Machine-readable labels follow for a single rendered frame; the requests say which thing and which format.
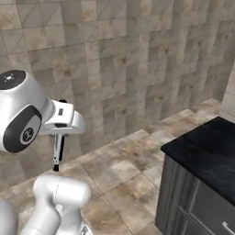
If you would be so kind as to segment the dark grey drawer front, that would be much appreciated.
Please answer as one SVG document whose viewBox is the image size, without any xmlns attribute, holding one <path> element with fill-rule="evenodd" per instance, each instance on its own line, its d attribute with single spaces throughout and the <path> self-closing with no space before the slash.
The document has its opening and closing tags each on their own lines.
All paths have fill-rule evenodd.
<svg viewBox="0 0 235 235">
<path fill-rule="evenodd" d="M 211 235 L 230 235 L 223 221 L 235 232 L 235 206 L 203 183 L 196 190 L 190 213 Z"/>
</svg>

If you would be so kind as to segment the dark grey counter cabinet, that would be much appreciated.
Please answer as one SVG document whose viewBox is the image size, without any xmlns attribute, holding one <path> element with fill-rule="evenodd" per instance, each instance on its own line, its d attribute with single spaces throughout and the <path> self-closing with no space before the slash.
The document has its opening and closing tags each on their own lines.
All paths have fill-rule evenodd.
<svg viewBox="0 0 235 235">
<path fill-rule="evenodd" d="M 179 163 L 165 156 L 155 226 L 162 235 L 211 235 L 190 213 L 200 183 Z"/>
</svg>

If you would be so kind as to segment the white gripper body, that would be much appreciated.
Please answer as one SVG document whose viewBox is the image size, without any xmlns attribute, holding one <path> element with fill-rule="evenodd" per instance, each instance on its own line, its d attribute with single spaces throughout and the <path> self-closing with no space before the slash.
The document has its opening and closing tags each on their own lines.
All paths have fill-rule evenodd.
<svg viewBox="0 0 235 235">
<path fill-rule="evenodd" d="M 75 110 L 59 109 L 50 119 L 41 124 L 41 135 L 82 134 L 84 118 Z"/>
</svg>

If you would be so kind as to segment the black and white tongs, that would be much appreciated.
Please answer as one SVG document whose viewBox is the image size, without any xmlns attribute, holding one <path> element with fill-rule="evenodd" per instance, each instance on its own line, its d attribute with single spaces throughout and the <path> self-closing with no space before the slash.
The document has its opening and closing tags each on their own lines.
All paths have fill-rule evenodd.
<svg viewBox="0 0 235 235">
<path fill-rule="evenodd" d="M 59 162 L 62 160 L 64 147 L 64 135 L 56 134 L 54 136 L 54 154 L 53 154 L 53 171 L 59 171 Z"/>
</svg>

